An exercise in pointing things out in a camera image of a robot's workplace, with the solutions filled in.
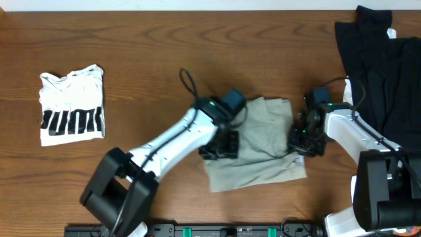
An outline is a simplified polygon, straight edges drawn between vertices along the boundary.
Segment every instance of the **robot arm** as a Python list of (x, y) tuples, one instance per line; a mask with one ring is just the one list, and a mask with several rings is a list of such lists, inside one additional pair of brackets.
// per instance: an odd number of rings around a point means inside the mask
[(357, 112), (353, 114), (349, 104), (331, 103), (327, 88), (312, 90), (305, 102), (303, 126), (292, 130), (290, 147), (314, 157), (323, 155), (326, 142), (335, 140), (358, 164), (353, 206), (325, 218), (326, 234), (364, 236), (421, 224), (420, 154), (409, 153), (401, 162), (402, 157), (396, 157), (401, 146), (383, 138)]
[[(220, 144), (215, 140), (226, 141), (230, 122), (244, 105), (236, 90), (222, 99), (197, 99), (179, 122), (151, 142), (128, 153), (112, 149), (98, 165), (80, 203), (108, 230), (117, 223), (115, 236), (143, 237), (147, 231), (143, 221), (162, 177), (193, 150), (210, 142)], [(218, 154), (224, 155), (224, 146), (220, 149)], [(127, 178), (131, 187), (127, 190), (117, 177)]]
[[(174, 134), (183, 130), (193, 119), (194, 113), (195, 109), (189, 109), (180, 121), (159, 137), (148, 144), (131, 149), (129, 153), (133, 155), (132, 161), (137, 166), (140, 166), (151, 151), (167, 141), (167, 139)], [(160, 181), (162, 177), (185, 156), (195, 149), (208, 144), (214, 138), (217, 130), (218, 126), (214, 124), (213, 119), (202, 110), (199, 110), (191, 128), (162, 147), (162, 149), (153, 156), (153, 160), (145, 165), (143, 170), (145, 172), (153, 172), (156, 175), (155, 179)]]

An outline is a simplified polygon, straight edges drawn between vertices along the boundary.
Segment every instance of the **green connector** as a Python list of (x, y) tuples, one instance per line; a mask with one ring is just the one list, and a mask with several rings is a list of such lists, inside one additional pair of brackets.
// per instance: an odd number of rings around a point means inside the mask
[(183, 237), (191, 237), (191, 228), (183, 228)]
[(268, 237), (276, 237), (276, 229), (275, 228), (269, 228), (268, 229)]

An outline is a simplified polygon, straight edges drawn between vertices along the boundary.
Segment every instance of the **electrical wire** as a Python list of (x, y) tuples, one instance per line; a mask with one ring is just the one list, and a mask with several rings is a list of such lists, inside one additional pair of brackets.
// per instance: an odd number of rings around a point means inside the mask
[(242, 126), (244, 124), (244, 122), (247, 120), (247, 117), (249, 116), (249, 108), (247, 105), (244, 105), (244, 109), (245, 109), (245, 114), (244, 114), (244, 118), (241, 122), (237, 123), (237, 124), (231, 124), (230, 128), (239, 128), (240, 126)]
[[(184, 79), (183, 75), (187, 75), (187, 77), (189, 78), (189, 81), (191, 83), (191, 87), (190, 88), (187, 83), (186, 80)], [(198, 100), (199, 100), (199, 95), (197, 93), (197, 88), (195, 85), (195, 82), (193, 80), (193, 78), (191, 77), (189, 71), (185, 68), (181, 68), (180, 71), (178, 72), (178, 76), (180, 77), (180, 80), (182, 81), (184, 87), (187, 89), (187, 91), (189, 93), (191, 93), (194, 98), (195, 98), (195, 104), (197, 104)], [(129, 190), (127, 191), (127, 195), (126, 198), (123, 201), (123, 204), (121, 205), (120, 210), (118, 211), (118, 215), (117, 215), (117, 219), (114, 222), (114, 226), (112, 227), (110, 234), (108, 235), (108, 237), (113, 237), (115, 232), (117, 231), (118, 225), (121, 222), (121, 218), (122, 218), (122, 214), (127, 206), (127, 203), (130, 202), (132, 196), (133, 196), (133, 190), (134, 190), (134, 186), (136, 185), (136, 182), (139, 180), (140, 175), (142, 174), (141, 170), (146, 166), (146, 164), (152, 160), (153, 156), (164, 146), (166, 146), (168, 143), (170, 143), (172, 140), (174, 140), (175, 138), (177, 138), (179, 135), (183, 134), (185, 131), (189, 130), (191, 128), (191, 125), (193, 125), (193, 123), (195, 122), (195, 119), (197, 117), (197, 109), (195, 109), (195, 113), (193, 115), (193, 118), (190, 120), (190, 122), (187, 124), (187, 126), (185, 126), (183, 129), (181, 129), (178, 133), (176, 133), (175, 135), (173, 135), (172, 137), (170, 137), (169, 139), (167, 139), (165, 142), (163, 142), (161, 145), (159, 145), (158, 147), (156, 147), (153, 151), (151, 151), (148, 156), (146, 157), (146, 159), (142, 162), (142, 164), (140, 165), (140, 167), (137, 168), (137, 172), (136, 175), (134, 176), (132, 183), (129, 186)]]
[[(344, 79), (349, 79), (349, 78), (334, 78), (332, 80), (327, 81), (325, 84), (323, 84), (323, 86), (327, 86), (328, 84), (332, 83), (332, 82), (336, 82), (338, 80), (344, 80)], [(421, 179), (418, 177), (418, 175), (415, 173), (414, 169), (407, 163), (407, 161), (405, 160), (405, 158), (407, 158), (406, 155), (403, 155), (402, 153), (399, 153), (398, 151), (396, 151), (391, 145), (389, 145), (387, 142), (385, 142), (385, 138), (384, 137), (377, 137), (377, 135), (375, 135), (371, 130), (369, 130), (367, 127), (365, 127), (360, 121), (359, 121), (359, 117), (355, 115), (358, 107), (360, 107), (360, 105), (362, 104), (362, 102), (365, 100), (366, 98), (366, 89), (364, 87), (364, 84), (359, 81), (359, 80), (353, 80), (353, 82), (356, 82), (362, 90), (362, 96), (360, 101), (357, 103), (357, 105), (355, 105), (353, 107), (352, 113), (351, 113), (351, 117), (353, 118), (353, 120), (355, 121), (355, 123), (362, 128), (367, 134), (369, 134), (370, 136), (372, 136), (379, 144), (384, 145), (386, 148), (388, 148), (388, 150), (390, 150), (390, 152), (393, 154), (393, 156), (395, 156), (398, 160), (400, 160), (400, 162), (402, 162), (402, 166), (409, 172), (409, 174), (415, 179), (415, 181), (417, 182), (417, 185), (419, 188), (421, 188)]]
[(285, 223), (286, 222), (288, 222), (288, 220), (297, 220), (297, 221), (299, 221), (300, 222), (300, 224), (303, 226), (303, 228), (305, 229), (305, 231), (307, 231), (308, 232), (308, 234), (310, 235), (310, 236), (312, 236), (312, 234), (311, 234), (311, 232), (310, 232), (310, 230), (301, 222), (301, 220), (300, 219), (298, 219), (297, 217), (288, 217), (288, 218), (286, 218), (283, 222), (282, 222), (282, 224), (281, 224), (281, 231), (283, 231), (284, 232), (284, 234), (287, 236), (287, 237), (292, 237), (292, 236), (290, 236), (285, 230), (284, 230), (284, 226), (285, 226)]

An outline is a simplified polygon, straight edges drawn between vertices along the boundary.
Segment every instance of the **white t-shirt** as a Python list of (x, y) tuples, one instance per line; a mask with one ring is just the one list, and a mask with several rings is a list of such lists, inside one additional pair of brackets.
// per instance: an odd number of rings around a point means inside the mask
[(41, 74), (42, 146), (104, 138), (103, 74), (97, 65), (62, 78)]

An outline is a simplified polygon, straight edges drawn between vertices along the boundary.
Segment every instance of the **wood grain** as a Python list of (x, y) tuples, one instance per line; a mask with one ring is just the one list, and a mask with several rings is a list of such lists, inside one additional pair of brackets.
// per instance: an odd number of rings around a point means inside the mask
[[(421, 36), (420, 11), (394, 12), (399, 37)], [(148, 142), (192, 102), (178, 80), (190, 69), (201, 95), (303, 94), (343, 76), (334, 22), (353, 11), (8, 13), (0, 22), (0, 236), (62, 236), (97, 223), (78, 202), (104, 153)], [(104, 140), (41, 147), (39, 75), (91, 64), (105, 70)], [(343, 83), (332, 85), (341, 100)], [(320, 220), (350, 206), (353, 160), (337, 144), (307, 159), (308, 178), (211, 194), (196, 153), (161, 182), (151, 216), (179, 223)]]

